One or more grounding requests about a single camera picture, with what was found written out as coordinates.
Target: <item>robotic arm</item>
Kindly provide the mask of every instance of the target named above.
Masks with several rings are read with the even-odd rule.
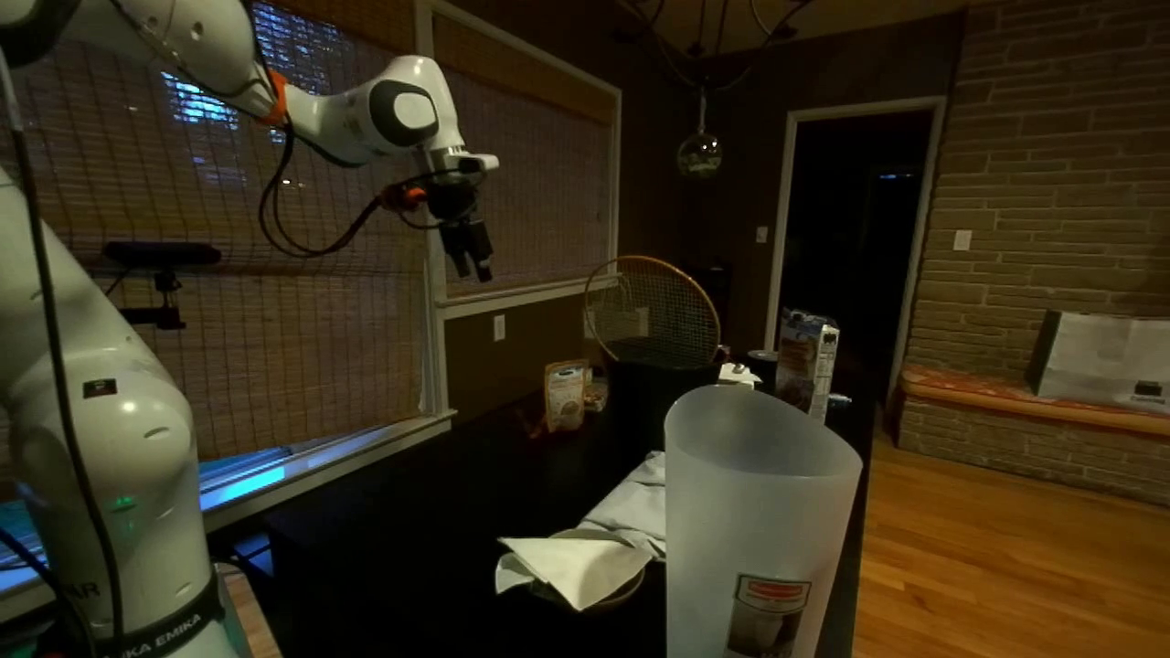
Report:
[[[310,96],[256,60],[241,0],[0,5],[6,63],[35,63],[55,39],[84,39],[175,70],[235,109],[292,129],[338,165],[414,154],[419,176],[383,190],[381,202],[390,208],[427,205],[456,271],[463,276],[472,263],[479,277],[489,276],[486,232],[472,208],[474,187],[496,169],[496,156],[463,151],[451,89],[433,60],[406,55],[352,90]],[[39,257],[55,277],[58,340],[43,332]],[[30,202],[2,169],[0,335],[0,406],[12,414],[18,490],[87,635],[104,656],[235,656],[216,623],[190,406],[66,245],[30,222]],[[123,592],[121,613],[69,452],[87,464],[108,529]]]

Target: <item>white plastic container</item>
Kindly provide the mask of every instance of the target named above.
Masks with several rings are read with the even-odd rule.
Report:
[[[862,461],[782,400],[709,383],[664,414],[670,658],[812,658]]]

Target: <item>door frame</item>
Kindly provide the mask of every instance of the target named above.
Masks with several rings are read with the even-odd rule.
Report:
[[[931,183],[937,183],[941,140],[943,140],[943,120],[948,120],[948,96],[915,96],[915,99],[849,102],[849,105],[809,105],[809,109],[786,113],[782,165],[778,165],[778,205],[776,205],[776,226],[771,226],[771,289],[768,289],[768,318],[763,318],[763,349],[768,351],[778,351],[782,252],[786,252],[786,232],[791,232],[801,123],[803,120],[885,118],[885,113],[923,113],[923,109],[931,113],[931,129],[929,129],[929,146],[924,146],[924,165],[923,165],[915,245],[910,245],[899,332],[896,332],[892,373],[887,373],[887,391],[896,391],[896,378],[902,371],[902,356],[908,356],[908,340],[910,340],[910,310],[915,310],[915,293],[918,293],[923,241],[924,241],[924,221],[929,221],[929,202],[931,202]]]

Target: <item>black countertop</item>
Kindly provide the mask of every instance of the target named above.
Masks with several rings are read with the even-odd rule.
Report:
[[[842,410],[838,435],[868,456],[869,406]],[[528,589],[492,597],[496,537],[544,537],[576,520],[661,440],[592,416],[533,444],[502,410],[411,452],[361,469],[263,516],[273,581],[263,603],[300,656],[664,656],[664,573],[620,606],[574,613]],[[862,490],[838,566],[819,656],[853,656]]]

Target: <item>label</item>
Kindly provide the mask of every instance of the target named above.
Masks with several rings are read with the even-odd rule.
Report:
[[[791,658],[812,581],[737,573],[728,658]]]

